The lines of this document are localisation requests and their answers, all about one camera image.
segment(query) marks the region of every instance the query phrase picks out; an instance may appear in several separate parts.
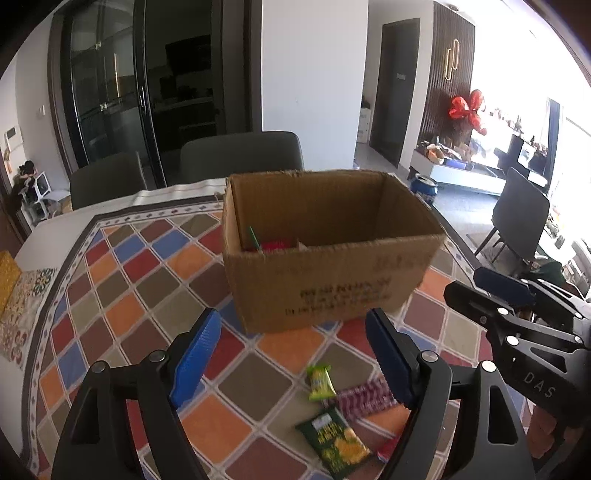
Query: red balloon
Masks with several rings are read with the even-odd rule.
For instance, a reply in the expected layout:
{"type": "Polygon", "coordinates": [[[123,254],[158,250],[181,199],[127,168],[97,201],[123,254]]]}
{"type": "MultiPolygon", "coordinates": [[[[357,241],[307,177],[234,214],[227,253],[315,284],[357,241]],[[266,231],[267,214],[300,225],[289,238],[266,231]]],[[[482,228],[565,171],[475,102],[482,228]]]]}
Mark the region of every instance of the red balloon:
{"type": "Polygon", "coordinates": [[[471,111],[468,114],[468,121],[474,130],[478,131],[482,128],[482,119],[475,111],[471,111]]]}
{"type": "Polygon", "coordinates": [[[453,120],[464,118],[470,109],[468,108],[467,102],[460,96],[452,98],[452,107],[449,109],[449,116],[453,120]]]}
{"type": "Polygon", "coordinates": [[[480,90],[473,90],[470,94],[470,110],[478,110],[484,102],[484,95],[480,90]]]}

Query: chair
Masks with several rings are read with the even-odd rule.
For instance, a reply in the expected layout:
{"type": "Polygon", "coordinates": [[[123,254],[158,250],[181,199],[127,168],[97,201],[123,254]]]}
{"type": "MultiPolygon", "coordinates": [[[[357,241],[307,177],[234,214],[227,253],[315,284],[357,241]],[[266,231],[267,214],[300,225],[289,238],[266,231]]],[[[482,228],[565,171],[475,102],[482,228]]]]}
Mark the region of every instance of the chair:
{"type": "Polygon", "coordinates": [[[514,168],[507,172],[505,187],[492,211],[493,229],[478,246],[475,255],[481,252],[496,231],[503,243],[494,262],[505,246],[529,265],[536,259],[535,251],[548,218],[548,197],[514,168]]]}
{"type": "Polygon", "coordinates": [[[292,132],[249,132],[191,140],[181,149],[185,183],[232,173],[302,170],[300,141],[292,132]]]}
{"type": "Polygon", "coordinates": [[[137,152],[116,153],[76,170],[70,178],[72,209],[146,190],[137,152]]]}

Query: yellow cloth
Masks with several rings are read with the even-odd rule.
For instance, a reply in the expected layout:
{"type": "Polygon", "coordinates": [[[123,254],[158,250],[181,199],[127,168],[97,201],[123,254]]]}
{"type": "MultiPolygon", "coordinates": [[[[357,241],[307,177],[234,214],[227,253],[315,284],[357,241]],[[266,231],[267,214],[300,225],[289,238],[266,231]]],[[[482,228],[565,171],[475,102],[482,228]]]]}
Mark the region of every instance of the yellow cloth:
{"type": "Polygon", "coordinates": [[[0,315],[4,311],[14,285],[21,276],[21,269],[8,251],[0,252],[0,315]]]}

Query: doorway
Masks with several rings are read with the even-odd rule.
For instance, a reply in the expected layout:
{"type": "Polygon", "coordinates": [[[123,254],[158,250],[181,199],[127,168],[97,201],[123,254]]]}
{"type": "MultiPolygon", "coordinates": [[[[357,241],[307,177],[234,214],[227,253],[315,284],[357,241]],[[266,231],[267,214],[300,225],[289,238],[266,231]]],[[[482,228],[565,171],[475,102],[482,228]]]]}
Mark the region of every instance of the doorway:
{"type": "Polygon", "coordinates": [[[398,167],[413,102],[420,19],[382,27],[382,53],[369,146],[398,167]]]}
{"type": "Polygon", "coordinates": [[[222,0],[148,0],[145,58],[154,133],[167,184],[181,181],[181,147],[226,132],[222,0]]]}

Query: cardboard box on floor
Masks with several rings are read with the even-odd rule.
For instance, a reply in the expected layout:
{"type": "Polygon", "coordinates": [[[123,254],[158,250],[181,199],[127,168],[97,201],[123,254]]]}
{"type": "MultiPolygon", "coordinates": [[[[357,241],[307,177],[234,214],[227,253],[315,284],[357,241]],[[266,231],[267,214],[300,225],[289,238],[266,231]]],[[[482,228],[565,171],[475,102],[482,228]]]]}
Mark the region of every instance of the cardboard box on floor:
{"type": "Polygon", "coordinates": [[[232,175],[222,218],[223,259],[248,333],[395,312],[423,279],[444,232],[396,178],[373,171],[232,175]],[[267,253],[259,242],[300,241],[267,253]]]}

